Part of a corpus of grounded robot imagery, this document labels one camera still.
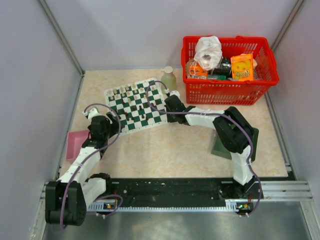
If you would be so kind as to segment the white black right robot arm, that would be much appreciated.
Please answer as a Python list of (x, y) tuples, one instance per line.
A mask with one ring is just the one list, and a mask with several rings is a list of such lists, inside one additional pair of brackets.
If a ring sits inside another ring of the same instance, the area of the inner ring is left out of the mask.
[(249, 124), (236, 107), (231, 106), (223, 111), (205, 110), (192, 105), (186, 107), (178, 91), (164, 92), (167, 95), (164, 100), (167, 121), (214, 129), (222, 146), (230, 152), (234, 194), (239, 198), (249, 195), (256, 179), (251, 162), (256, 157), (259, 131)]

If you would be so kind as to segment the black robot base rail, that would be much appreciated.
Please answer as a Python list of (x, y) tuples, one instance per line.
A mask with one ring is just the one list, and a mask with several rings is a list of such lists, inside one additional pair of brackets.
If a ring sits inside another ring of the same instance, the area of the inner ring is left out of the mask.
[(245, 186), (232, 178), (113, 178), (105, 194), (122, 196), (121, 209), (181, 210), (224, 207), (227, 200), (252, 203), (262, 199), (259, 183), (252, 179)]

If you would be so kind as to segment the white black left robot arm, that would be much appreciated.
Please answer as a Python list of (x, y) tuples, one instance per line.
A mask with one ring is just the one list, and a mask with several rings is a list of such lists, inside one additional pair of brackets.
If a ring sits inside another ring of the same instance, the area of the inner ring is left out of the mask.
[(121, 133), (117, 114), (101, 115), (96, 108), (86, 117), (90, 120), (88, 136), (68, 170), (45, 187), (45, 221), (48, 224), (80, 226), (87, 208), (99, 197), (109, 198), (114, 191), (110, 176), (99, 173), (90, 176), (93, 167), (108, 148), (108, 140)]

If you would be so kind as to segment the green white chess mat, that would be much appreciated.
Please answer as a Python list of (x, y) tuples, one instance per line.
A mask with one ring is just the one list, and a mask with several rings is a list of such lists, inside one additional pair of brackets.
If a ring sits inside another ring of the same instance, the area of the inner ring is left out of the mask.
[(105, 104), (117, 112), (121, 134), (128, 135), (167, 123), (165, 98), (156, 78), (125, 84), (104, 91)]

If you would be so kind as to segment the green square tray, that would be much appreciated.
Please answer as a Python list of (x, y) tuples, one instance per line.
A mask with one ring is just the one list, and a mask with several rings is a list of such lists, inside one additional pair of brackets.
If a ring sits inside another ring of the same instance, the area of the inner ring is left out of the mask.
[[(251, 162), (254, 162), (256, 159), (258, 137), (259, 137), (259, 130), (254, 127), (253, 128), (253, 136), (252, 136), (253, 154), (251, 156)], [(224, 159), (228, 159), (228, 160), (232, 159), (230, 151), (228, 151), (223, 146), (223, 143), (222, 143), (220, 137), (218, 136), (218, 134), (216, 134), (215, 141), (214, 141), (212, 149), (211, 149), (211, 154), (218, 156), (218, 157), (221, 157), (221, 158), (224, 158)]]

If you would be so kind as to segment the green lotion bottle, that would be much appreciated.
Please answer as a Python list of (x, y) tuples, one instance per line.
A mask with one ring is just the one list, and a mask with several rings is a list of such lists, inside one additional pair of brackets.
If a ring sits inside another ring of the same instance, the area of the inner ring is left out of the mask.
[(170, 91), (175, 91), (177, 89), (177, 79), (173, 73), (173, 68), (171, 66), (166, 66), (162, 72), (163, 75), (161, 77), (161, 81)]

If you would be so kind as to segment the pink rectangular tray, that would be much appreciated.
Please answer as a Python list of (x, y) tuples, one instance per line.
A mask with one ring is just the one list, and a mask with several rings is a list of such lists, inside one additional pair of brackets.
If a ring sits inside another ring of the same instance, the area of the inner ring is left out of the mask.
[(67, 134), (66, 161), (73, 163), (80, 153), (82, 144), (89, 136), (89, 130), (72, 131)]

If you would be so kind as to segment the orange snack box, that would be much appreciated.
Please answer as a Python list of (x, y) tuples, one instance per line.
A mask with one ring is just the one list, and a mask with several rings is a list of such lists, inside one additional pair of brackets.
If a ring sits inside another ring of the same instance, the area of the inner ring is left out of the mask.
[(230, 61), (233, 79), (240, 82), (254, 80), (254, 61), (252, 53), (243, 53), (241, 55), (232, 56)]

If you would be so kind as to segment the orange white packet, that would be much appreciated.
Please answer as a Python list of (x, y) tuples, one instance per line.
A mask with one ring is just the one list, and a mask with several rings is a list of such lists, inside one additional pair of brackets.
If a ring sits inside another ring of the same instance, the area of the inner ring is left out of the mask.
[(190, 59), (185, 67), (186, 77), (188, 79), (206, 80), (208, 78), (208, 71), (203, 69), (194, 59)]

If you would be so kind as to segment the black wrapped package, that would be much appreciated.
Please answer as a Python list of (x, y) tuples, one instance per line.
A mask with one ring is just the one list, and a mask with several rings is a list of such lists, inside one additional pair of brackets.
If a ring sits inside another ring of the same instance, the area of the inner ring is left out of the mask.
[(220, 63), (213, 70), (214, 75), (226, 76), (227, 78), (232, 74), (232, 65), (230, 58), (222, 58)]

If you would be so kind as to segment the red plastic basket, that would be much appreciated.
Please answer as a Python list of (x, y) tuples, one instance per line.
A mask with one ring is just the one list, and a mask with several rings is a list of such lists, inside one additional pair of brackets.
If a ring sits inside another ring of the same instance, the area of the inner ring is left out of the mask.
[[(265, 37), (221, 37), (221, 63), (208, 73), (194, 68), (199, 39), (199, 36), (185, 36), (182, 40), (182, 79), (188, 104), (253, 105), (270, 87), (279, 83), (276, 59)], [(252, 80), (233, 77), (231, 57), (241, 54), (251, 54), (257, 63)]]

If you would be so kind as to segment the white plastic bag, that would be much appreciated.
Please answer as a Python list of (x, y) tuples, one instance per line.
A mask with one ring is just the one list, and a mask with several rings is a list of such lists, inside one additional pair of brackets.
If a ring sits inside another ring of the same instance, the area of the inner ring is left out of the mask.
[(193, 59), (202, 69), (215, 69), (223, 57), (222, 44), (216, 36), (200, 37), (195, 46)]

